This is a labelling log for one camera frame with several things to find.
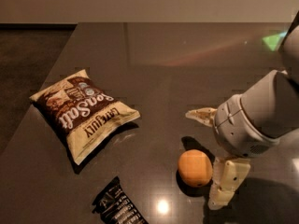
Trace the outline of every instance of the snack bag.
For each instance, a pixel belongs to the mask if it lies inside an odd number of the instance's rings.
[[[149,224],[123,192],[117,176],[96,196],[93,205],[93,213],[99,213],[107,224]]]
[[[140,117],[138,111],[94,86],[85,70],[32,95],[30,100],[66,141],[77,165],[118,127]]]

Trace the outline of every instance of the gray table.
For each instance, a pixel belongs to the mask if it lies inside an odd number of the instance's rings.
[[[284,23],[80,23],[42,88],[85,68],[96,85],[139,110],[138,128],[113,135],[75,174],[64,146],[30,107],[0,157],[0,223],[102,223],[96,194],[114,176],[150,223],[296,223],[298,132],[252,161],[230,205],[206,206],[208,187],[186,189],[177,175],[186,149],[220,156],[212,131],[186,119],[217,107],[272,69],[279,54],[262,37]],[[169,213],[159,214],[166,200]]]

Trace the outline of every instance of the black packet with white text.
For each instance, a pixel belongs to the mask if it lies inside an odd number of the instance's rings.
[[[123,192],[116,176],[96,196],[93,213],[99,213],[106,224],[149,224]]]

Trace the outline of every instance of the white robot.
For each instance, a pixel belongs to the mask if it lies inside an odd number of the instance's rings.
[[[212,128],[227,157],[213,163],[213,184],[208,206],[227,205],[249,173],[250,158],[279,144],[280,137],[299,128],[299,13],[282,41],[279,52],[285,70],[271,71],[243,94],[232,96],[217,109],[187,112]]]

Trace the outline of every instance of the beige wall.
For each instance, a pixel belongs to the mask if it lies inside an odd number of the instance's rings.
[[[0,23],[292,21],[299,0],[0,0]]]

